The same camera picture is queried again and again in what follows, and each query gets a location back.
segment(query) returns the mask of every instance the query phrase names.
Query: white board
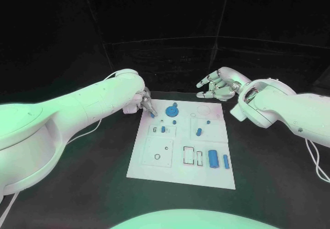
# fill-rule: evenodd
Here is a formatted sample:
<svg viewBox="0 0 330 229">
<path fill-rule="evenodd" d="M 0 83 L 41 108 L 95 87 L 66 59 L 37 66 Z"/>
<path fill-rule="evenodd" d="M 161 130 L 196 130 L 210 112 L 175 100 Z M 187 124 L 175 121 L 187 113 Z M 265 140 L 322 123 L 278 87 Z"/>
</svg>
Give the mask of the white board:
<svg viewBox="0 0 330 229">
<path fill-rule="evenodd" d="M 234 189 L 221 105 L 157 99 L 151 103 L 158 116 L 142 112 L 126 177 Z M 178 115 L 168 117 L 172 103 Z M 217 152 L 219 168 L 210 168 L 208 150 Z"/>
</svg>

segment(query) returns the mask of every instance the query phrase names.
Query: white cable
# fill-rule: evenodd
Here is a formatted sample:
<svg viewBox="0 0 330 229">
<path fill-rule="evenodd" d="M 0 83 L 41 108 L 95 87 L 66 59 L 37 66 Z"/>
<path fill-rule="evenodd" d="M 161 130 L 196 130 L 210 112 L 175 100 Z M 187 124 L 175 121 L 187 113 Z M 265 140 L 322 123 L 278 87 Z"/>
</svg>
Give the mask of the white cable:
<svg viewBox="0 0 330 229">
<path fill-rule="evenodd" d="M 106 76 L 106 78 L 105 78 L 103 80 L 106 80 L 106 79 L 110 77 L 110 75 L 115 74 L 118 71 L 115 71 L 113 73 L 110 73 L 110 74 Z M 89 132 L 86 132 L 85 134 L 82 134 L 82 135 L 79 135 L 77 137 L 74 137 L 66 144 L 69 144 L 70 142 L 73 142 L 79 137 L 87 135 L 92 131 L 89 131 Z"/>
<path fill-rule="evenodd" d="M 321 170 L 321 168 L 319 168 L 319 166 L 318 166 L 318 163 L 319 163 L 319 153 L 318 153 L 318 149 L 317 149 L 317 147 L 315 147 L 315 145 L 314 145 L 314 142 L 309 140 L 311 145 L 312 145 L 312 147 L 314 147 L 314 149 L 315 149 L 315 158 L 314 158 L 314 155 L 312 155 L 312 153 L 311 153 L 311 149 L 309 149 L 309 146 L 308 146 L 308 141 L 306 141 L 306 139 L 304 139 L 304 140 L 305 140 L 306 149 L 308 149 L 309 154 L 311 154 L 311 159 L 312 159 L 314 164 L 315 164 L 315 173 L 317 173 L 319 179 L 330 183 L 330 178 L 328 178 L 327 174 L 322 172 L 322 170 Z"/>
<path fill-rule="evenodd" d="M 8 207 L 5 208 L 5 210 L 4 210 L 4 212 L 2 212 L 2 215 L 1 215 L 1 217 L 0 217 L 0 228 L 1 228 L 1 225 L 2 225 L 2 222 L 4 222 L 4 219 L 5 219 L 5 217 L 7 217 L 7 214 L 8 214 L 8 210 L 10 210 L 10 208 L 11 208 L 11 205 L 13 205 L 14 200 L 15 200 L 15 198 L 17 198 L 17 195 L 18 195 L 18 192 L 14 193 L 14 196 L 13 196 L 13 198 L 11 198 L 11 200 L 10 200 L 10 203 L 8 203 Z"/>
</svg>

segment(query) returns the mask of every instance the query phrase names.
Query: black table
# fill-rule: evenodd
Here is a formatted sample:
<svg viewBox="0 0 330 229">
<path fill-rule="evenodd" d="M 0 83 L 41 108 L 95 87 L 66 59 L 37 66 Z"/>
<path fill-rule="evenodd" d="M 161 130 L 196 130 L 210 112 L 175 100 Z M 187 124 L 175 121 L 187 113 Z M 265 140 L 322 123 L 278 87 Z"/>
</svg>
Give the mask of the black table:
<svg viewBox="0 0 330 229">
<path fill-rule="evenodd" d="M 152 92 L 154 99 L 219 103 L 194 94 Z M 330 184 L 315 175 L 304 139 L 281 122 L 268 129 L 239 122 L 223 102 L 236 190 L 125 177 L 141 110 L 118 111 L 64 148 L 46 178 L 20 192 L 4 229 L 106 229 L 164 209 L 230 213 L 283 229 L 330 228 Z M 92 130 L 96 124 L 80 131 Z M 317 145 L 330 174 L 330 149 Z M 0 212 L 10 201 L 7 196 Z"/>
</svg>

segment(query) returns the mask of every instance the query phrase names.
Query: robotic hand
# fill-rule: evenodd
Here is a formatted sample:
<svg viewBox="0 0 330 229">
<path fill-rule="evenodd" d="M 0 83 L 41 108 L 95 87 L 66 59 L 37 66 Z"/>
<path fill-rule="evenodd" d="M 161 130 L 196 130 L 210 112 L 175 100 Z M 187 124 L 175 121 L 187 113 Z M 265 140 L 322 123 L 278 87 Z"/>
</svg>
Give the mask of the robotic hand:
<svg viewBox="0 0 330 229">
<path fill-rule="evenodd" d="M 36 184 L 51 171 L 74 133 L 119 109 L 157 112 L 136 71 L 37 104 L 0 105 L 0 202 Z"/>
<path fill-rule="evenodd" d="M 221 67 L 197 83 L 206 83 L 208 91 L 198 98 L 226 101 L 239 94 L 230 114 L 239 121 L 247 118 L 255 125 L 268 128 L 279 120 L 291 132 L 330 147 L 330 98 L 317 94 L 295 94 L 294 90 L 270 78 L 250 81 L 237 71 Z"/>
</svg>

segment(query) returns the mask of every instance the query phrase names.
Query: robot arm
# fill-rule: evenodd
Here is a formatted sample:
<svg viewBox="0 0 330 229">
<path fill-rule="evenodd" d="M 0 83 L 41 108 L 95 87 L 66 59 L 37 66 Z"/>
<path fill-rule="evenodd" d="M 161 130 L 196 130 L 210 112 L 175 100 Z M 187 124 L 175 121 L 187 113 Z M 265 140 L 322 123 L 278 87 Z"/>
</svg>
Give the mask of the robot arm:
<svg viewBox="0 0 330 229">
<path fill-rule="evenodd" d="M 278 80 L 250 81 L 233 69 L 221 67 L 196 85 L 210 83 L 210 91 L 197 93 L 200 98 L 226 101 L 239 94 L 230 114 L 239 121 L 247 118 L 268 128 L 279 120 L 291 132 L 330 147 L 330 98 L 317 94 L 295 94 Z"/>
<path fill-rule="evenodd" d="M 0 105 L 0 202 L 51 171 L 74 133 L 115 113 L 144 108 L 157 116 L 142 78 L 131 69 L 37 104 Z"/>
</svg>

